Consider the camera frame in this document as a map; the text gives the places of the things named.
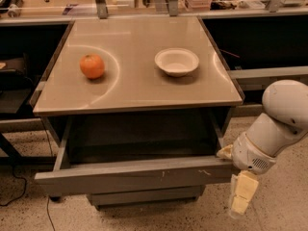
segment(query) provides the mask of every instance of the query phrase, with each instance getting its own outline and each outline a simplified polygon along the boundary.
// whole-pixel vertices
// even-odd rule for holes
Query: bowl
[[[181,77],[198,68],[199,59],[188,49],[169,48],[156,54],[155,64],[167,75]]]

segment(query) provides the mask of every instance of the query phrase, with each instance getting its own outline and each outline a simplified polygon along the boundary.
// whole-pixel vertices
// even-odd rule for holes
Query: floor
[[[256,116],[233,117],[225,135],[231,143]],[[5,134],[23,154],[50,153],[44,131]],[[110,207],[97,211],[84,195],[49,201],[34,181],[38,167],[18,167],[17,176],[27,179],[25,194],[7,207],[0,207],[0,230],[307,230],[308,139],[284,150],[277,164],[260,176],[260,187],[242,219],[228,216],[230,184],[210,185],[197,200],[183,200]],[[57,147],[52,142],[53,153]],[[14,179],[10,167],[0,167],[0,203],[22,193],[24,181]]]

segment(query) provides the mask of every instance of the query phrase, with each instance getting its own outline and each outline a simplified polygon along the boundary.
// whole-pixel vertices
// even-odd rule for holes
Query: black cable
[[[48,135],[48,133],[47,133],[47,129],[46,129],[45,124],[44,124],[44,122],[42,121],[42,119],[40,119],[40,121],[41,121],[41,124],[42,124],[42,126],[43,126],[43,128],[44,128],[44,131],[45,131],[45,134],[46,134],[46,137],[47,137],[47,140],[48,140],[48,144],[49,144],[49,149],[50,149],[51,157],[53,157],[53,152],[52,152],[52,148],[51,148],[51,142],[50,142],[50,139],[49,139],[49,135]],[[56,231],[55,226],[54,226],[54,223],[53,223],[53,221],[52,221],[52,219],[51,219],[51,217],[50,217],[50,214],[49,214],[49,202],[50,202],[50,198],[47,196],[47,206],[46,206],[47,216],[48,216],[48,218],[49,218],[49,221],[50,221],[50,223],[51,223],[51,226],[52,226],[53,230]]]
[[[48,218],[49,218],[49,220],[50,220],[50,223],[51,223],[51,225],[52,225],[52,229],[54,230],[54,231],[56,231],[56,229],[55,229],[55,226],[54,226],[54,223],[52,222],[52,219],[51,219],[51,217],[50,217],[50,214],[49,214],[49,197],[47,197],[47,207],[46,207],[46,210],[47,210],[47,215],[48,215]]]
[[[11,203],[13,203],[14,201],[18,200],[19,198],[23,197],[23,195],[26,193],[27,190],[27,179],[22,177],[22,176],[16,176],[15,172],[14,172],[15,166],[12,166],[12,175],[15,179],[20,179],[24,181],[24,187],[23,187],[23,191],[22,194],[12,200],[10,200],[9,202],[7,202],[6,204],[0,204],[0,207],[7,207],[9,206]]]

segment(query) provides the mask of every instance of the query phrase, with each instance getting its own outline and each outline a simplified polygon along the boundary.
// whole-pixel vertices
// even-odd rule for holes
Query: tabletop
[[[167,76],[154,58],[174,47],[193,51],[199,68],[181,78]],[[94,81],[79,67],[89,53],[99,54],[106,64],[103,77]],[[85,19],[75,21],[34,113],[60,116],[242,103],[197,17]]]

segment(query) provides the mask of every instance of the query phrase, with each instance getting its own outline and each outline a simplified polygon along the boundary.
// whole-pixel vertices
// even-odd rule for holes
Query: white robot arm
[[[277,81],[263,94],[262,113],[218,156],[241,170],[231,181],[230,216],[242,216],[255,194],[258,174],[267,172],[277,156],[308,133],[308,87],[292,80]]]

